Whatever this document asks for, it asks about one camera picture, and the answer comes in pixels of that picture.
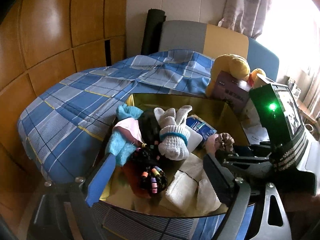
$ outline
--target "golden tray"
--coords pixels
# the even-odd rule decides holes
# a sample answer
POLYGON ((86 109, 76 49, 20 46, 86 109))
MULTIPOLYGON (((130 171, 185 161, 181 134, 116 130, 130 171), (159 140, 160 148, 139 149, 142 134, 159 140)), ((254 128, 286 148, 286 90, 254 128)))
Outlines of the golden tray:
MULTIPOLYGON (((184 105, 191 105, 192 111, 189 114, 196 114, 208 124, 214 127, 218 133, 229 133, 235 140, 236 145, 247 146, 249 141, 241 127, 240 122, 231 110, 231 108, 223 101, 211 100, 206 98, 196 98, 171 94, 131 94, 126 100, 129 106, 136 106, 145 111, 148 108, 161 107, 166 110, 169 108, 179 109, 184 105)), ((204 149, 196 149, 193 154, 199 158, 203 158, 206 154, 204 149)), ((167 175, 168 185, 171 183, 173 176, 179 169, 183 161, 172 161, 167 167, 161 167, 167 175)), ((121 167, 116 167, 113 175, 103 191, 100 200, 111 205, 136 211, 139 213, 161 216, 161 217, 183 217, 194 218, 208 215, 218 215, 226 213, 228 208, 222 204, 216 211, 203 215, 196 209, 197 193, 185 214, 176 212, 175 207, 171 205, 165 198, 165 190, 157 197, 145 199, 137 197, 133 194, 129 183, 126 180, 121 167)))

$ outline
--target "doll hair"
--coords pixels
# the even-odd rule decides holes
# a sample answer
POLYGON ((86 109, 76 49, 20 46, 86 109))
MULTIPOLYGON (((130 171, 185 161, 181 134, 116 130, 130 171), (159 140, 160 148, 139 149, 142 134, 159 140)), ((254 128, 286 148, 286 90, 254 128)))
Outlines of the doll hair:
POLYGON ((140 188, 149 191, 150 195, 154 195, 163 191, 168 180, 161 168, 159 168, 158 160, 160 153, 158 145, 143 145, 142 148, 137 148, 130 156, 133 161, 141 169, 140 188))

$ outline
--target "brown scrunchie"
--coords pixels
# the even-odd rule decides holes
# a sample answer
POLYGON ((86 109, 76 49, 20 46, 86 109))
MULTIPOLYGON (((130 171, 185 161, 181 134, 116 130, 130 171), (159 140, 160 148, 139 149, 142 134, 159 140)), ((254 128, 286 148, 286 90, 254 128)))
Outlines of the brown scrunchie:
POLYGON ((233 144, 235 140, 228 133, 220 133, 218 137, 214 140, 214 147, 216 149, 233 152, 233 144))

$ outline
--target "headboard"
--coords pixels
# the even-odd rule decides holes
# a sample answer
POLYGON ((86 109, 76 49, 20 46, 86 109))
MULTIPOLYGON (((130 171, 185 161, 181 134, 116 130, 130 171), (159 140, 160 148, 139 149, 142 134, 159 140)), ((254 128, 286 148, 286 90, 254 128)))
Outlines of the headboard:
POLYGON ((252 38, 215 25, 192 21, 165 21, 159 51, 189 49, 217 58, 237 54, 247 59, 250 69, 262 68, 276 81, 279 58, 252 38))

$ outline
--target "device screen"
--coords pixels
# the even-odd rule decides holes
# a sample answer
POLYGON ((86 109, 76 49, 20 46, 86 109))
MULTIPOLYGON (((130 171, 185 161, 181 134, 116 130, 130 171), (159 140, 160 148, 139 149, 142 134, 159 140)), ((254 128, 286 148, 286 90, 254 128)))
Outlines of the device screen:
POLYGON ((291 128, 292 135, 295 135, 301 126, 301 120, 294 99, 289 91, 278 91, 278 95, 283 105, 284 116, 287 124, 289 128, 291 128))

